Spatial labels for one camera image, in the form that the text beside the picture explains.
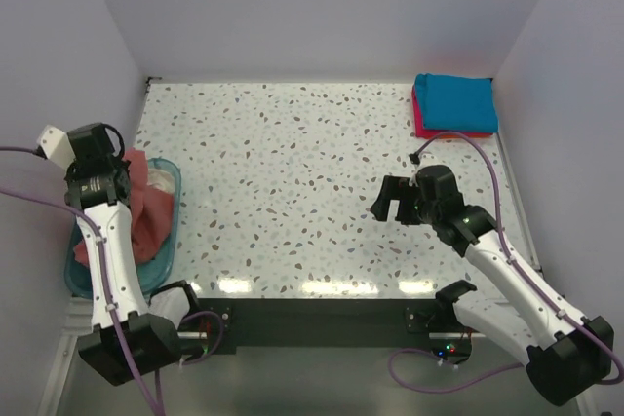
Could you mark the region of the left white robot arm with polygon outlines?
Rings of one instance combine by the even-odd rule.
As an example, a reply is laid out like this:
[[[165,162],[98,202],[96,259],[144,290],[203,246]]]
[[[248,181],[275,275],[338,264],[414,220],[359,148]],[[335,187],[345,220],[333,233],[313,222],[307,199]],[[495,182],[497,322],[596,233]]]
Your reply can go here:
[[[92,284],[92,331],[79,338],[79,355],[120,386],[178,361],[178,328],[200,308],[186,281],[150,295],[141,291],[131,242],[130,165],[122,157],[123,145],[110,139],[115,132],[104,123],[69,132],[73,154],[64,198],[77,212]]]

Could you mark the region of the folded magenta t shirt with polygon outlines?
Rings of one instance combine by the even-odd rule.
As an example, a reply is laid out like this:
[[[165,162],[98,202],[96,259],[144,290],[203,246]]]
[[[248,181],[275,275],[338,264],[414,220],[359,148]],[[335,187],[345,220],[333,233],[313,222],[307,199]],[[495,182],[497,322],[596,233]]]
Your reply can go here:
[[[412,88],[411,90],[411,99],[414,115],[415,136],[418,138],[431,138],[438,133],[442,133],[442,130],[426,129],[424,127],[424,121],[418,104],[415,88]]]

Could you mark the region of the aluminium frame rail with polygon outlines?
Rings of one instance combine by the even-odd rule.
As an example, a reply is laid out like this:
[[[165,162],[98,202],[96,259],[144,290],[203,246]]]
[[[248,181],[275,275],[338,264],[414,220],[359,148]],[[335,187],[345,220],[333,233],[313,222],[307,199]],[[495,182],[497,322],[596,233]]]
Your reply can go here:
[[[63,393],[70,379],[77,340],[91,330],[92,309],[90,301],[77,297],[70,298],[52,367],[36,412],[37,416],[58,414]]]

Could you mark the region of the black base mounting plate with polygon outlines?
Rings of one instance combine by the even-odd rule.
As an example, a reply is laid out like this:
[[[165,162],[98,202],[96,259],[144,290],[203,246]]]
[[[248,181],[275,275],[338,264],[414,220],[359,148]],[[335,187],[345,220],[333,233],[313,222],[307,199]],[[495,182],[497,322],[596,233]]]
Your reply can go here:
[[[182,349],[204,346],[234,355],[253,348],[415,348],[451,362],[467,361],[476,333],[435,299],[201,299],[197,311],[219,315],[184,323]]]

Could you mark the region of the folded blue t shirt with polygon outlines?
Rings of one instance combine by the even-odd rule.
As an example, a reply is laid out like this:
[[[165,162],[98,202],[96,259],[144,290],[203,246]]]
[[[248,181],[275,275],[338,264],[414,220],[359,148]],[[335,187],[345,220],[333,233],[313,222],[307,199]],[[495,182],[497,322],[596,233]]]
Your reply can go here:
[[[414,92],[427,131],[498,132],[490,78],[421,73],[415,77]]]

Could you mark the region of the teal plastic basket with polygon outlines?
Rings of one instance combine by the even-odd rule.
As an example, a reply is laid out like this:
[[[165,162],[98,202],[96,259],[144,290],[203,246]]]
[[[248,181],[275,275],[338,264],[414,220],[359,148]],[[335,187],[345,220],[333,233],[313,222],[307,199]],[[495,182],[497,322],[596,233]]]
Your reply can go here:
[[[136,272],[143,294],[158,289],[168,278],[175,256],[176,227],[182,187],[178,167],[163,158],[130,154],[133,214],[131,238]]]

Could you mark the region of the folded orange t shirt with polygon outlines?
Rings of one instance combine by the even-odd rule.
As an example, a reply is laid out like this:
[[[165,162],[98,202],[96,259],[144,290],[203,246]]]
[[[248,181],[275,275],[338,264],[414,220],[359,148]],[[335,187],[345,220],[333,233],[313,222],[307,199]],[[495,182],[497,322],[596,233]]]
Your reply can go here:
[[[490,137],[492,137],[492,133],[491,132],[455,132],[455,131],[446,131],[446,132],[439,132],[438,133],[438,137],[439,138],[447,138],[447,139],[463,139],[463,138],[470,138],[470,139],[488,139]]]

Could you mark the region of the cream white t shirt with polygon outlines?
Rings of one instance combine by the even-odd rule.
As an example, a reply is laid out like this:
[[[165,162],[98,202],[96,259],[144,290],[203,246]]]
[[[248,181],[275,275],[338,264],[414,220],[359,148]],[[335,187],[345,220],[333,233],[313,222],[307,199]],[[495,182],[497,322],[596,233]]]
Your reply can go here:
[[[149,168],[147,172],[147,186],[173,194],[176,191],[176,178],[166,170]]]

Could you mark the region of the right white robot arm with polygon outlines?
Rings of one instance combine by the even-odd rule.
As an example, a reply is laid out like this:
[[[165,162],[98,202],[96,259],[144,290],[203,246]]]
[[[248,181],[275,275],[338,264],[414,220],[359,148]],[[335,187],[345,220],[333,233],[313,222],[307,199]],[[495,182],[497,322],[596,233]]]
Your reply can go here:
[[[438,238],[484,274],[513,307],[490,304],[468,281],[436,294],[442,310],[483,333],[526,370],[533,387],[562,406],[594,385],[622,382],[622,361],[613,352],[614,331],[592,320],[549,286],[507,243],[496,220],[468,205],[451,169],[428,166],[413,177],[387,175],[370,208],[378,221],[397,202],[397,221],[429,225]]]

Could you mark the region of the salmon pink t shirt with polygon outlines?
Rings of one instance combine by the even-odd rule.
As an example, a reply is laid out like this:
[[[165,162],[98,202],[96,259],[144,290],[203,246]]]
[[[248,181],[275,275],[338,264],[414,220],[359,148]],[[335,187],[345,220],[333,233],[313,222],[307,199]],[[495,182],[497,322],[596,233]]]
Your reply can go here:
[[[147,186],[149,165],[144,151],[130,148],[123,159],[130,163],[133,256],[136,265],[142,265],[157,255],[171,233],[175,195]]]

